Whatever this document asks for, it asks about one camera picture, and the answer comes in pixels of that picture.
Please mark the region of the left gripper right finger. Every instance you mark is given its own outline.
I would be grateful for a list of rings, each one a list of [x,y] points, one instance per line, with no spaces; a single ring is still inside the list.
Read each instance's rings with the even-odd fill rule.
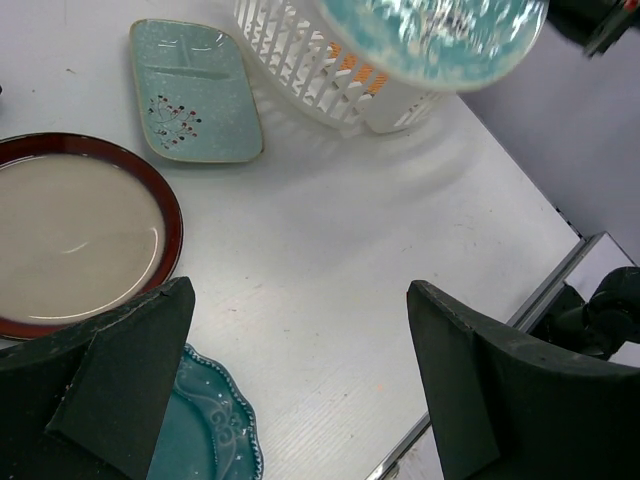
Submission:
[[[424,280],[411,338],[448,479],[635,479],[639,371],[551,345]]]

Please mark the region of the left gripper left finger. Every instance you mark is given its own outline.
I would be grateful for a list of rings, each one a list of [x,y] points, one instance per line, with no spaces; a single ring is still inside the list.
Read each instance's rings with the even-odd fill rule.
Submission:
[[[187,277],[1,352],[4,479],[146,477],[195,306]]]

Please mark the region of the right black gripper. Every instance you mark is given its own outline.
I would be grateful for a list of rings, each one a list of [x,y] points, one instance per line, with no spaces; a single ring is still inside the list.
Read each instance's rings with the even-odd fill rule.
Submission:
[[[550,0],[547,21],[586,57],[603,55],[630,29],[639,29],[637,0]]]

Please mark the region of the teal scalloped round plate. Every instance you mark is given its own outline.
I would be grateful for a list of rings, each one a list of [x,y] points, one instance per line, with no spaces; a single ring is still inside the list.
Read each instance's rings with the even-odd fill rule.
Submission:
[[[261,480],[254,409],[219,362],[184,346],[149,479]]]

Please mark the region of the red and teal wave plate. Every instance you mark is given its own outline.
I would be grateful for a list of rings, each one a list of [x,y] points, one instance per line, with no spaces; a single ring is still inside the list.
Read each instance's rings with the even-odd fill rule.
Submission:
[[[511,73],[534,46],[546,1],[324,0],[324,22],[393,79],[441,92],[482,89]]]

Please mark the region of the orange woven round plate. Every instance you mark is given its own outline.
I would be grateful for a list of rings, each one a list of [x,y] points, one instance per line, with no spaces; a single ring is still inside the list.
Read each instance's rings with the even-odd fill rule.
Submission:
[[[342,55],[342,47],[335,43],[330,42],[331,53],[329,58],[337,60]],[[339,71],[351,71],[358,65],[358,57],[352,53],[346,53],[342,57],[342,62],[338,67]],[[356,72],[354,77],[355,82],[361,84],[368,84],[366,92],[370,95],[376,95],[387,83],[388,76],[384,74],[376,74],[375,79],[370,82],[370,77],[374,74],[374,68],[368,64],[363,64]]]

